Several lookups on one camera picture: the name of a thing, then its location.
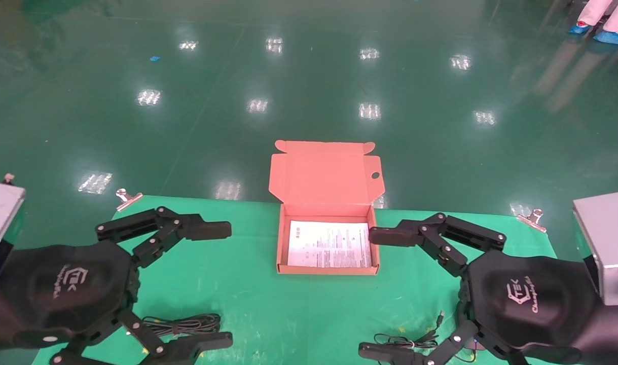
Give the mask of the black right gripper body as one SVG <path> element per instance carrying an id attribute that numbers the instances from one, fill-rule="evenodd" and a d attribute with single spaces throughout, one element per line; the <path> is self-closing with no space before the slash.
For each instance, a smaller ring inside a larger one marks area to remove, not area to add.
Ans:
<path id="1" fill-rule="evenodd" d="M 511 364 L 618 364 L 618 306 L 603 303 L 582 263 L 486 252 L 463 273 L 460 320 Z"/>

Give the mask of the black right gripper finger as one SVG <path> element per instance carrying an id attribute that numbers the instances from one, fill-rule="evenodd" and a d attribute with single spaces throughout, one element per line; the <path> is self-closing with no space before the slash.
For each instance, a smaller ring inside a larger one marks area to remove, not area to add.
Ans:
<path id="1" fill-rule="evenodd" d="M 473 359 L 462 359 L 458 353 L 480 334 L 478 324 L 464 320 L 444 338 L 437 333 L 443 321 L 438 318 L 432 328 L 416 340 L 375 334 L 373 342 L 359 344 L 359 356 L 375 360 L 378 364 L 448 364 L 452 359 L 473 363 L 477 356 L 475 349 L 472 351 Z"/>
<path id="2" fill-rule="evenodd" d="M 450 241 L 481 252 L 503 251 L 506 235 L 445 213 L 422 221 L 402 220 L 396 227 L 372 227 L 374 245 L 420 247 L 453 277 L 464 277 L 468 259 Z"/>

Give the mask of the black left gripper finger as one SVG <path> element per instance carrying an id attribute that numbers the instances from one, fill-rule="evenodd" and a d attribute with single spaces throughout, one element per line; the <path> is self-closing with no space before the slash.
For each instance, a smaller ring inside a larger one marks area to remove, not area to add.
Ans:
<path id="1" fill-rule="evenodd" d="M 193 335 L 165 343 L 128 309 L 117 312 L 116 320 L 149 352 L 140 364 L 194 364 L 201 353 L 225 349 L 234 344 L 230 332 Z M 88 343 L 82 337 L 73 338 L 66 347 L 52 356 L 51 364 L 107 364 L 83 356 Z"/>
<path id="2" fill-rule="evenodd" d="M 232 236 L 230 222 L 207 222 L 199 213 L 176 213 L 165 206 L 133 213 L 96 227 L 99 242 L 120 243 L 149 234 L 133 248 L 135 267 L 147 268 L 182 240 L 203 241 Z"/>

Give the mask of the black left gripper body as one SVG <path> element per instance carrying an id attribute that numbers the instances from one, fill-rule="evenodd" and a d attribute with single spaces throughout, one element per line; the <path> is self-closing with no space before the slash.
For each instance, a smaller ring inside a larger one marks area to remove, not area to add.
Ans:
<path id="1" fill-rule="evenodd" d="M 112 242 L 13 250 L 0 272 L 0 350 L 95 346 L 137 301 L 139 272 Z"/>

